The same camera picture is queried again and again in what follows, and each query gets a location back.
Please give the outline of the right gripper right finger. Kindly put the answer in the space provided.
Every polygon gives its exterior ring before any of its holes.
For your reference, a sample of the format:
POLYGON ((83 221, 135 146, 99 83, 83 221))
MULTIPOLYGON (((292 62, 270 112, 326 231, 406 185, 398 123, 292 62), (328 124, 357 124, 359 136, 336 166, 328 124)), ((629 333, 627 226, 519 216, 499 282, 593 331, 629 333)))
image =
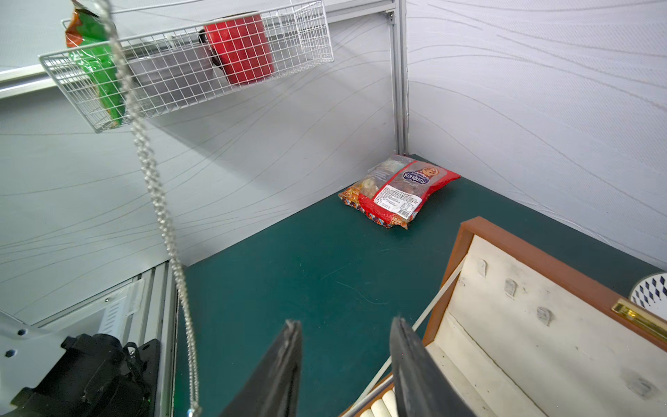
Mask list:
POLYGON ((398 415, 473 416, 422 340, 404 319, 392 321, 389 347, 398 415))

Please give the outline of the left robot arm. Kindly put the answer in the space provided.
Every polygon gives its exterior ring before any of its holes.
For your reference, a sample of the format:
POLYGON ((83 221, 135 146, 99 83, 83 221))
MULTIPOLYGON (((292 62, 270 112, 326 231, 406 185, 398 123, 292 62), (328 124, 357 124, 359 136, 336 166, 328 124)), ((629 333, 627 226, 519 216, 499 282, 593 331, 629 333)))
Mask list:
POLYGON ((143 276, 30 326, 1 315, 3 416, 170 415, 175 291, 143 276))

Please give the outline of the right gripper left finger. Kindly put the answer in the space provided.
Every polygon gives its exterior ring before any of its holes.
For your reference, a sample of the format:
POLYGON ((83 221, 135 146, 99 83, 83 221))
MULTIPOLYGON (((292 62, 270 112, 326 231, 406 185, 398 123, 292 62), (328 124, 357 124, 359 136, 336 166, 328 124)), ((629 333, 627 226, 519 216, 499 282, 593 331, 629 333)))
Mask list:
POLYGON ((302 376, 302 324, 287 320, 281 333, 222 416, 297 414, 302 376))

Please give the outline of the wooden jewelry box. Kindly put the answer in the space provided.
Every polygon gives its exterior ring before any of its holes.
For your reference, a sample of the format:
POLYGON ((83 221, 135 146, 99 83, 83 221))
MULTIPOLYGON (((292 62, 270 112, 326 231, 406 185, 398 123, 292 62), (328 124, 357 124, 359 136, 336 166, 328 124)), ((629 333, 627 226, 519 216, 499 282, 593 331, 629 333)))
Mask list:
MULTIPOLYGON (((666 413, 666 320, 484 218, 417 323, 473 416, 666 413)), ((399 416, 391 357, 347 414, 399 416)))

